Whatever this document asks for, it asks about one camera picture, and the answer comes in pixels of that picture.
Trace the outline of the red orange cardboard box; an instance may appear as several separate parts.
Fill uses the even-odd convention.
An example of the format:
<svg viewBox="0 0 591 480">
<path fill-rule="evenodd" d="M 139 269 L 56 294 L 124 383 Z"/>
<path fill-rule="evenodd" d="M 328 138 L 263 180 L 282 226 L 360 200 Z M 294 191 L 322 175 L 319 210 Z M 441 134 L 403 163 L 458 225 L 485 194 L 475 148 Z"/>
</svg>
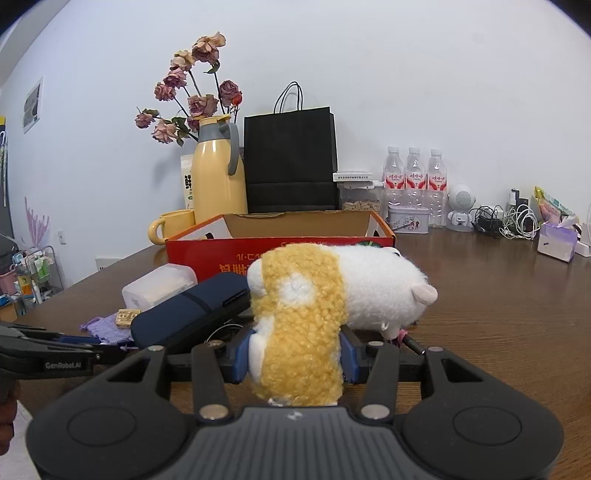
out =
<svg viewBox="0 0 591 480">
<path fill-rule="evenodd" d="M 169 262 L 204 281 L 219 273 L 245 275 L 264 252 L 291 243 L 394 247 L 396 235 L 373 211 L 226 214 L 173 236 L 165 248 Z"/>
</svg>

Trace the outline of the yellow thermos jug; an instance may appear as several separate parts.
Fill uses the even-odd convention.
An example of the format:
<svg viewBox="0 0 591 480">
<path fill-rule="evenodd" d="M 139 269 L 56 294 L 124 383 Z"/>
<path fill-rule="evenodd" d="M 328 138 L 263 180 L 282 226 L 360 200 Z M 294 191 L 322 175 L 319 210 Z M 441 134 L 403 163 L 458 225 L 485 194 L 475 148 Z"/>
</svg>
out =
<svg viewBox="0 0 591 480">
<path fill-rule="evenodd" d="M 217 215 L 249 213 L 238 126 L 229 114 L 200 120 L 191 180 L 196 224 Z"/>
</svg>

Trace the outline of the translucent plastic storage box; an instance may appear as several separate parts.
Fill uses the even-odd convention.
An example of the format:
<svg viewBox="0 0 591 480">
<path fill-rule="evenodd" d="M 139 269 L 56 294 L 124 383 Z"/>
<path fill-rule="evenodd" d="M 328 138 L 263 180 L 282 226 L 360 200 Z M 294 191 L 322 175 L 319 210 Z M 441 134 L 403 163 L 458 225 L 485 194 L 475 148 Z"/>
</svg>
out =
<svg viewBox="0 0 591 480">
<path fill-rule="evenodd" d="M 197 285 L 197 276 L 188 266 L 167 263 L 122 288 L 127 309 L 149 310 Z"/>
</svg>

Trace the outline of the clear seed jar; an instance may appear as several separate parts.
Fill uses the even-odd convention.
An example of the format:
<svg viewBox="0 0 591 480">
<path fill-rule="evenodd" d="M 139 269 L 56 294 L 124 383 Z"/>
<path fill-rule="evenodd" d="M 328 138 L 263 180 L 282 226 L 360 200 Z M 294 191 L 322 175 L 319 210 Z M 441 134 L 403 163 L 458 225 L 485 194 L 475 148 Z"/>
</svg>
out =
<svg viewBox="0 0 591 480">
<path fill-rule="evenodd" d="M 342 210 L 381 212 L 384 187 L 379 181 L 338 184 Z"/>
</svg>

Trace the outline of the purple knitted pouch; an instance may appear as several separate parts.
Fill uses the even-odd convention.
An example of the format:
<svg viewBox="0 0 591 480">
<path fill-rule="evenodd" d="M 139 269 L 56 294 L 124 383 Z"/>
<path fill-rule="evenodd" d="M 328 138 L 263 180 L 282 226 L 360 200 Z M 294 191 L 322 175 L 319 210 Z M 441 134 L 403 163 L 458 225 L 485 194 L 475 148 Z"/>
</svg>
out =
<svg viewBox="0 0 591 480">
<path fill-rule="evenodd" d="M 95 317 L 82 324 L 80 330 L 87 332 L 102 344 L 122 345 L 132 342 L 130 330 L 116 325 L 115 313 L 107 317 Z"/>
</svg>

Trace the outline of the small printed tin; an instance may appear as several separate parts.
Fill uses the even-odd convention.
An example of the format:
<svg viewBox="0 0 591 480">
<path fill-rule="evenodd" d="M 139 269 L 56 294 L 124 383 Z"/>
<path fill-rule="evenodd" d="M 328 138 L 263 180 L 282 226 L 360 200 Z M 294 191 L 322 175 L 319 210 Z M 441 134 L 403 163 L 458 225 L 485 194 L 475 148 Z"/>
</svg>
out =
<svg viewBox="0 0 591 480">
<path fill-rule="evenodd" d="M 428 234 L 429 209 L 415 206 L 393 206 L 389 226 L 396 234 Z"/>
</svg>

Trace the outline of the black paper bag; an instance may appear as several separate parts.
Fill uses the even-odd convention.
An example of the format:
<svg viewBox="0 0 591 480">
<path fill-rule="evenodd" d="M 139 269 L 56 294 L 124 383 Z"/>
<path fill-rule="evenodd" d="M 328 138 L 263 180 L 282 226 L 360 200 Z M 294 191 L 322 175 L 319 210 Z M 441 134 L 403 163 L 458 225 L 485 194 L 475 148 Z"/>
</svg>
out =
<svg viewBox="0 0 591 480">
<path fill-rule="evenodd" d="M 269 114 L 245 118 L 243 140 L 250 214 L 339 209 L 334 115 L 304 108 L 299 83 L 287 84 Z"/>
</svg>

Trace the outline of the yellow white plush hamster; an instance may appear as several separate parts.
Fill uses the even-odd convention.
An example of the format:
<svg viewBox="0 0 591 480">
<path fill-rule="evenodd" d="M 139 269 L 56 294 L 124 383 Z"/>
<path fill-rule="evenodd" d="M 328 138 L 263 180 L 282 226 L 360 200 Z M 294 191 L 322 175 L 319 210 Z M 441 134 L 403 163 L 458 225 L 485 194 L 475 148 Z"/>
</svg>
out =
<svg viewBox="0 0 591 480">
<path fill-rule="evenodd" d="M 439 297 L 398 249 L 360 244 L 287 244 L 263 253 L 246 280 L 249 376 L 256 396 L 273 406 L 337 405 L 342 327 L 393 341 Z"/>
</svg>

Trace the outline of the yellow mug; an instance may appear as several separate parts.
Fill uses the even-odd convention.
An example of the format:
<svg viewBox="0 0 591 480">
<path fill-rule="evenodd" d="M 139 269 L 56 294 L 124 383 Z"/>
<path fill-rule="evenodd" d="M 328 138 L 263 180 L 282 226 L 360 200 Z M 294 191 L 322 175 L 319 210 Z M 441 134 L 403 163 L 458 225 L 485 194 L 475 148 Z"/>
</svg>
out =
<svg viewBox="0 0 591 480">
<path fill-rule="evenodd" d="M 192 209 L 176 210 L 161 214 L 148 227 L 147 236 L 154 245 L 164 245 L 165 242 L 195 225 Z"/>
</svg>

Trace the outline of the white milk carton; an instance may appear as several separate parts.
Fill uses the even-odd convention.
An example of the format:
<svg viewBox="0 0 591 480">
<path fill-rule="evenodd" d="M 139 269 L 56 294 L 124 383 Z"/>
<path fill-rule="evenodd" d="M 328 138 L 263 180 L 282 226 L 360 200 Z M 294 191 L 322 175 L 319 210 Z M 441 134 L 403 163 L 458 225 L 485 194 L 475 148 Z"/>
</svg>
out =
<svg viewBox="0 0 591 480">
<path fill-rule="evenodd" d="M 187 154 L 180 157 L 181 167 L 181 186 L 185 209 L 193 208 L 193 189 L 192 189 L 192 168 L 193 155 Z"/>
</svg>

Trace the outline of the colourful snack packet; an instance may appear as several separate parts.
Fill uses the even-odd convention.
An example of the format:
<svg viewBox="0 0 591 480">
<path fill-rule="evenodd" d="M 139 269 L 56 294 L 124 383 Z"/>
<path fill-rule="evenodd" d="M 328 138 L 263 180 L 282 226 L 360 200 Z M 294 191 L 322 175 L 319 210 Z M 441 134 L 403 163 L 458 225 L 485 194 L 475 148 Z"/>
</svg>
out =
<svg viewBox="0 0 591 480">
<path fill-rule="evenodd" d="M 539 186 L 534 187 L 534 198 L 544 223 L 559 225 L 567 220 L 578 221 L 578 216 Z"/>
</svg>

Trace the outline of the white robot figurine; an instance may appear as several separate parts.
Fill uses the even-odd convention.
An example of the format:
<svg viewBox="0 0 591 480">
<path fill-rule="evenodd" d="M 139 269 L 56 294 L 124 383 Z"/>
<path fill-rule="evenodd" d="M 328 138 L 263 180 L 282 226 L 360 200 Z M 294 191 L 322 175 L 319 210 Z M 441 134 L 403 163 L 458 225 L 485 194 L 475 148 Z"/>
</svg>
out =
<svg viewBox="0 0 591 480">
<path fill-rule="evenodd" d="M 457 232 L 471 232 L 473 230 L 471 211 L 476 203 L 472 190 L 463 184 L 456 184 L 448 192 L 448 207 L 446 227 Z"/>
</svg>

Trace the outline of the white flat box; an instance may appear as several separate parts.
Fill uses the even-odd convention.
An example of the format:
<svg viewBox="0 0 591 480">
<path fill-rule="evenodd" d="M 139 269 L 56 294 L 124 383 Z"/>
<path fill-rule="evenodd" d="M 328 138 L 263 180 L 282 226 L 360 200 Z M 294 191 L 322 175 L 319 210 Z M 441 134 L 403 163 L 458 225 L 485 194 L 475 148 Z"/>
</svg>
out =
<svg viewBox="0 0 591 480">
<path fill-rule="evenodd" d="M 335 183 L 372 182 L 373 175 L 367 171 L 338 171 L 332 174 Z"/>
</svg>

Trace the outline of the right water bottle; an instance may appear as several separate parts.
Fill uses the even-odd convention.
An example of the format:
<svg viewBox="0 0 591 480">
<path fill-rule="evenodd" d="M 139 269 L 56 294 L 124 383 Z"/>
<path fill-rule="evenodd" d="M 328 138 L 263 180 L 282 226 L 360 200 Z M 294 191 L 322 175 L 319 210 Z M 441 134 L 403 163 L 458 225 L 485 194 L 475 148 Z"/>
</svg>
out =
<svg viewBox="0 0 591 480">
<path fill-rule="evenodd" d="M 434 228 L 445 226 L 445 209 L 448 188 L 448 172 L 439 149 L 431 150 L 427 174 L 427 198 L 429 225 Z"/>
</svg>

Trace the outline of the water bottle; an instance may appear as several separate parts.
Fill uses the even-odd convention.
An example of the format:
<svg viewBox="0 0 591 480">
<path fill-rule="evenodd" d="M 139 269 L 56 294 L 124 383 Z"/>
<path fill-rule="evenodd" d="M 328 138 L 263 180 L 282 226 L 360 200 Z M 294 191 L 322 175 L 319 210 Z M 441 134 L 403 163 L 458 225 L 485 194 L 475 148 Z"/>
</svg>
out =
<svg viewBox="0 0 591 480">
<path fill-rule="evenodd" d="M 389 146 L 384 166 L 384 187 L 388 201 L 388 208 L 401 206 L 405 195 L 405 165 L 400 157 L 398 147 Z"/>
<path fill-rule="evenodd" d="M 445 209 L 448 188 L 448 172 L 439 149 L 431 150 L 427 174 L 427 198 L 429 225 L 434 228 L 445 226 Z"/>
<path fill-rule="evenodd" d="M 427 173 L 420 149 L 410 147 L 405 167 L 405 195 L 409 206 L 422 207 L 427 186 Z"/>
</svg>

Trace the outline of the left water bottle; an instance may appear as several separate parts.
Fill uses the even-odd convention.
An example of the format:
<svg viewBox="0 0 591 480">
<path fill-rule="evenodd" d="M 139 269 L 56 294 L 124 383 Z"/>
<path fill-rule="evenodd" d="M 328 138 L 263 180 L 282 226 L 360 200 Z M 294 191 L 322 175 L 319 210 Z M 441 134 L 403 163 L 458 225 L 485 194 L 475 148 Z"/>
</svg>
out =
<svg viewBox="0 0 591 480">
<path fill-rule="evenodd" d="M 388 201 L 388 208 L 401 206 L 405 195 L 405 165 L 400 157 L 398 147 L 389 146 L 384 166 L 384 187 Z"/>
</svg>

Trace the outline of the middle water bottle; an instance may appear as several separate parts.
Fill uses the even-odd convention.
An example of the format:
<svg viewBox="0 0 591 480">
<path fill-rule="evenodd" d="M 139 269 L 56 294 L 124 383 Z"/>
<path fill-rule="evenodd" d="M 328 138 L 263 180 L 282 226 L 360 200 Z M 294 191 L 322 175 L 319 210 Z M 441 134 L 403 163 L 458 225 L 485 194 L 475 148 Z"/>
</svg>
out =
<svg viewBox="0 0 591 480">
<path fill-rule="evenodd" d="M 427 186 L 427 173 L 420 149 L 410 147 L 405 167 L 405 195 L 409 206 L 422 207 Z"/>
</svg>

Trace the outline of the dried pink rose bouquet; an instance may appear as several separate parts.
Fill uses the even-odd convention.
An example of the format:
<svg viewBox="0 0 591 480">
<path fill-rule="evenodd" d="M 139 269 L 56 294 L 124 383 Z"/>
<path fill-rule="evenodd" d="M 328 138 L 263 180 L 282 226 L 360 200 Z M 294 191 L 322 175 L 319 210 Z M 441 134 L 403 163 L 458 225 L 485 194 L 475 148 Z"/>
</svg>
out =
<svg viewBox="0 0 591 480">
<path fill-rule="evenodd" d="M 225 36 L 216 32 L 199 37 L 188 49 L 176 51 L 168 71 L 153 88 L 155 100 L 170 103 L 174 112 L 167 115 L 156 108 L 139 109 L 135 126 L 148 130 L 160 144 L 181 146 L 189 139 L 197 141 L 200 127 L 208 119 L 235 123 L 243 94 L 238 84 L 218 77 L 225 45 Z"/>
</svg>

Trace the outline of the purple tissue box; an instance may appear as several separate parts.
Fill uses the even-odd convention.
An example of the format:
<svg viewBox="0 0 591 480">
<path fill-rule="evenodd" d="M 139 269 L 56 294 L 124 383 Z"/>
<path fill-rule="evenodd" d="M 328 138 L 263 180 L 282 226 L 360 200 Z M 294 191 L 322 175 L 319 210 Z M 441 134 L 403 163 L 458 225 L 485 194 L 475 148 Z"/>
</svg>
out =
<svg viewBox="0 0 591 480">
<path fill-rule="evenodd" d="M 537 251 L 540 254 L 569 263 L 575 254 L 578 232 L 577 216 L 568 216 L 560 223 L 544 222 L 539 230 Z"/>
</svg>

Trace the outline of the metal storage rack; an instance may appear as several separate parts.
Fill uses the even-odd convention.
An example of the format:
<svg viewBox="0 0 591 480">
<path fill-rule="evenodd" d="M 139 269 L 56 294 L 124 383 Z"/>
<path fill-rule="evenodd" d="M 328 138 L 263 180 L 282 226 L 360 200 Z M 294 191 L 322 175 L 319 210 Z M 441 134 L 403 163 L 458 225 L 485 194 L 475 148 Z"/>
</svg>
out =
<svg viewBox="0 0 591 480">
<path fill-rule="evenodd" d="M 1 295 L 22 316 L 64 290 L 61 270 L 52 246 L 15 252 L 1 274 Z"/>
</svg>

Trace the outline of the navy blue pouch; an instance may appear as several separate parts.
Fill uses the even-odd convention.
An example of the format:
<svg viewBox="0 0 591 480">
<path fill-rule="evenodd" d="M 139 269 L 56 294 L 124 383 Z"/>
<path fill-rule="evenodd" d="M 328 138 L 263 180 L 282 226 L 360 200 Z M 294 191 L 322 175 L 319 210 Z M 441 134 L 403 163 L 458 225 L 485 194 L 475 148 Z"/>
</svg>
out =
<svg viewBox="0 0 591 480">
<path fill-rule="evenodd" d="M 219 273 L 140 313 L 131 324 L 131 336 L 139 349 L 160 345 L 186 353 L 249 305 L 246 277 Z"/>
</svg>

